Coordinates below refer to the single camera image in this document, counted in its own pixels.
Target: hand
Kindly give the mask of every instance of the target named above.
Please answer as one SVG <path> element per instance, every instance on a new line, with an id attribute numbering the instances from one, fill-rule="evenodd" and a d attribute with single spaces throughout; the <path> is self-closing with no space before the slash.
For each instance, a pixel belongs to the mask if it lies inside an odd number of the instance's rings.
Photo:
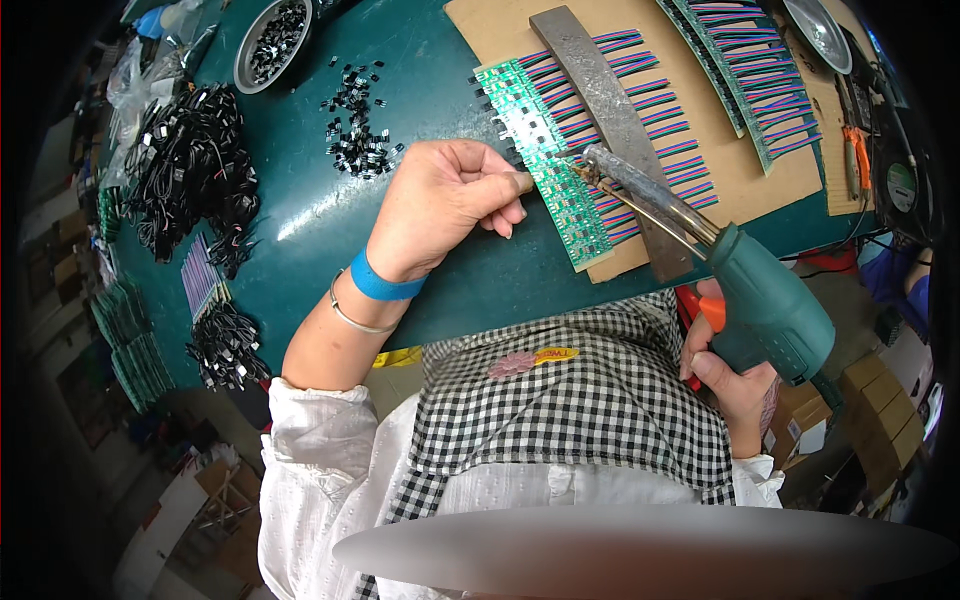
<path id="1" fill-rule="evenodd" d="M 723 298 L 716 279 L 697 282 L 697 291 L 707 298 Z M 730 429 L 733 458 L 750 458 L 760 451 L 760 416 L 763 397 L 777 378 L 770 363 L 736 374 L 722 358 L 707 351 L 713 329 L 703 313 L 697 315 L 680 352 L 680 379 L 692 374 L 713 390 L 720 414 Z"/>
<path id="2" fill-rule="evenodd" d="M 519 196 L 533 185 L 482 142 L 417 142 L 387 188 L 367 260 L 389 281 L 410 281 L 437 267 L 478 222 L 510 239 L 527 216 Z"/>

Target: blue wristband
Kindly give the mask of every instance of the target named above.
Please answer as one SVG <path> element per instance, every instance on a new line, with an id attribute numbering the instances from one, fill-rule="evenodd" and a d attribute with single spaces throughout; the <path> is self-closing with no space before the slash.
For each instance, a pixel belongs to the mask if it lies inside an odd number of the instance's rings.
<path id="1" fill-rule="evenodd" d="M 350 263 L 350 277 L 364 296 L 384 302 L 412 298 L 420 293 L 420 288 L 426 281 L 426 276 L 403 283 L 387 281 L 371 269 L 370 263 L 367 262 L 367 247 L 364 247 Z"/>

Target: soldering iron handle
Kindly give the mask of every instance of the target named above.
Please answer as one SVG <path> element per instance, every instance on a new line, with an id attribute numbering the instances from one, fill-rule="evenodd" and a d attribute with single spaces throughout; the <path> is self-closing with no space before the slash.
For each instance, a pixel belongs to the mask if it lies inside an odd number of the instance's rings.
<path id="1" fill-rule="evenodd" d="M 833 322 L 795 273 L 734 224 L 720 232 L 707 264 L 727 306 L 713 347 L 732 369 L 768 360 L 790 385 L 820 370 L 833 349 Z"/>

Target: woman's right hand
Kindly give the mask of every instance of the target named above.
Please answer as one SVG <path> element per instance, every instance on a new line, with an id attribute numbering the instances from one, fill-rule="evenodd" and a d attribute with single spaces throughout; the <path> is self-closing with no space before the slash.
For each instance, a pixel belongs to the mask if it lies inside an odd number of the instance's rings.
<path id="1" fill-rule="evenodd" d="M 723 298 L 716 279 L 697 282 L 697 292 L 707 298 Z M 730 429 L 733 458 L 750 458 L 760 452 L 760 416 L 763 397 L 777 378 L 770 363 L 762 363 L 742 374 L 733 372 L 726 362 L 707 345 L 713 339 L 713 328 L 703 313 L 697 315 L 686 334 L 680 352 L 680 379 L 692 374 L 717 396 L 720 414 Z"/>

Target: orange handle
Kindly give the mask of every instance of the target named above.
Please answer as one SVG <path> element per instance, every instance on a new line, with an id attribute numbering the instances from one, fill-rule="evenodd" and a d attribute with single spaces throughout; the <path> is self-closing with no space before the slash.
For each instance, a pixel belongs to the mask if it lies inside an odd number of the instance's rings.
<path id="1" fill-rule="evenodd" d="M 713 329 L 713 333 L 720 333 L 727 324 L 727 303 L 722 298 L 700 298 L 700 311 Z"/>
<path id="2" fill-rule="evenodd" d="M 860 171 L 860 189 L 871 189 L 870 158 L 867 156 L 867 138 L 863 130 L 853 125 L 846 125 L 843 128 L 843 136 L 853 144 L 853 151 L 856 153 L 856 166 Z"/>

